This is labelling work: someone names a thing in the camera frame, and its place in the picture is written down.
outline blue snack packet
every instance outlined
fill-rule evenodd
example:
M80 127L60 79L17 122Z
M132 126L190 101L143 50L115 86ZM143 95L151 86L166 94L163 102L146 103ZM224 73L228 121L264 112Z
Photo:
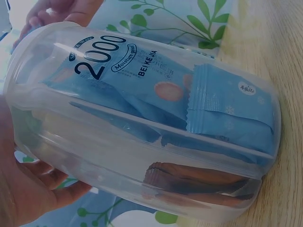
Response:
M166 119L173 115L184 121L180 122L184 125L187 119L188 80L192 77L192 71L157 51L136 48L126 67L123 60L125 51L121 52L121 56L117 53L116 59L122 60L111 68L105 67L100 80L114 86L119 92L132 95L124 98L140 109L147 119L169 125Z
M67 59L63 64L61 64L55 73L53 73L49 78L41 81L41 83L46 84L49 88L55 89L58 92L68 94L69 96L73 96L86 102L105 106L126 114L143 118L132 105L125 101L113 86L102 81L87 78L86 74L81 74L80 76L75 74L71 63ZM154 142L160 137L155 130L148 126L139 127L138 125L135 125L133 121L114 117L110 114L103 113L99 110L77 103L71 104L87 113L110 122L112 125L123 129L144 141Z
M240 76L210 64L196 66L187 111L189 132L274 152L271 96Z

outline finger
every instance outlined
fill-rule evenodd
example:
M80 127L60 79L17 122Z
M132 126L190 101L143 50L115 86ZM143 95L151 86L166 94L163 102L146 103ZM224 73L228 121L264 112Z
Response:
M47 164L43 161L40 161L40 160L35 161L35 162L21 163L21 165L26 167L34 175L45 174L53 169L52 166L50 166L49 164Z
M27 23L23 27L19 39L14 42L14 44L13 44L13 50L19 45L19 43L22 41L22 39L24 39L25 36L27 36L29 34L29 32L31 30L34 30L34 29L36 29L38 27L41 27L42 25L43 25L43 22L38 17L32 17L29 20L29 23Z
M58 209L61 207L65 207L76 200L78 200L81 196L86 194L92 187L86 183L78 181L71 186L66 188L60 188L53 190L54 195L56 196L57 203L53 209Z
M36 17L38 15L38 12L41 10L46 11L51 7L51 1L50 0L39 0L29 11L27 14L27 23L32 17Z
M53 190L57 188L67 177L67 174L58 169L54 169L49 173L40 175L38 178L47 188Z
M42 22L43 25L48 25L51 23L58 22L56 21L56 17L52 17L49 13L47 13L45 10L38 12L38 18Z
M64 21L75 22L78 25L86 27L87 25L89 25L91 19L92 19L92 17L90 17L89 15L87 15L85 13L73 12Z
M41 26L45 25L44 22L43 22L43 20L41 20L41 18L39 16L32 17L28 22L31 25L30 29L32 29L32 28L38 28L38 27L41 27Z

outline wooden surface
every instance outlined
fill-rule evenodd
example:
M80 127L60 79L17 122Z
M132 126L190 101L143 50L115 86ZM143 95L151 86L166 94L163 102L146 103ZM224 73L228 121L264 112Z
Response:
M270 79L279 91L282 140L252 207L216 225L179 218L181 227L303 227L303 0L239 0L219 59Z

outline green leaf print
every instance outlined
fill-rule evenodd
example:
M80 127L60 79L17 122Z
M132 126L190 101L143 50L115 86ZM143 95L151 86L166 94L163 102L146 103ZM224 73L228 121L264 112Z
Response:
M118 29L117 29L115 26L113 26L113 25L108 25L108 26L106 27L106 29L107 29L108 31L112 31L112 32L117 32L117 31L118 31Z
M109 217L114 207L116 207L118 204L120 204L123 201L123 199L117 200L112 206L110 206L107 210L103 212L89 212L85 208L81 207L77 210L79 217L86 217L86 216L96 216L96 219L91 222L92 226L97 227L99 226L101 220L104 220L104 226L108 227L113 225L111 224ZM82 222L80 227L87 227L87 224L85 222Z
M88 212L85 208L81 207L77 210L77 214L79 217L85 217L88 214Z
M136 4L136 5L133 5L131 8L132 8L132 9L138 9L138 8L140 8L140 7L141 7L141 5Z
M214 17L217 15L219 10L226 4L226 0L216 0L216 4L214 6Z
M218 28L218 30L216 31L216 33L214 34L214 40L220 40L223 37L224 34L224 30L225 30L225 25L221 26Z
M156 217L156 220L160 224L164 224L164 225L175 224L177 222L177 219L178 219L177 215L165 213L165 212L162 212L162 211L157 211L155 217Z
M99 222L98 221L92 221L91 225L96 227L96 226L99 225Z
M26 157L24 157L24 158L22 159L22 161L23 161L23 162L33 162L34 159L31 158L30 156L26 156Z
M201 32L208 34L206 27L204 26L204 24L202 24L202 22L198 18L192 15L188 15L187 18L193 24L193 26L198 28Z
M146 15L151 16L155 11L153 9L145 9L144 13L146 13Z
M128 30L131 30L126 20L121 20L120 25L125 27Z
M146 21L145 17L141 14L134 15L134 17L131 19L131 22L137 26L141 26L141 27L147 26L147 21Z
M142 32L138 32L135 36L141 37Z
M210 21L210 15L209 15L209 9L207 4L205 3L204 0L198 0L198 6L201 10L201 12L203 13L203 15L205 16L205 18Z
M215 19L213 19L213 22L227 23L228 17L229 17L229 13L225 13L225 14L217 16Z
M200 49L209 49L209 50L212 50L216 47L219 47L219 44L217 43L210 43L210 42L207 42L207 41L201 41L199 42L199 48Z

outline biscuit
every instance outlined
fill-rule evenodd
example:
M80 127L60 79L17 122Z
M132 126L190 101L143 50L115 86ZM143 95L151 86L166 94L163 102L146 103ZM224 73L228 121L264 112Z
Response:
M164 169L153 168L146 171L144 183L158 187L167 192L179 194L193 193L232 193L242 188L247 182L238 181L231 184L211 184L192 178L182 178L178 173L171 174Z
M155 85L154 90L157 96L171 102L179 101L184 95L183 89L171 82L159 82Z
M164 170L165 172L178 176L179 178L192 179L209 184L224 185L236 183L238 181L248 181L248 178L239 175L229 174L213 169L183 166L173 163L156 162L149 167L149 169L154 168Z

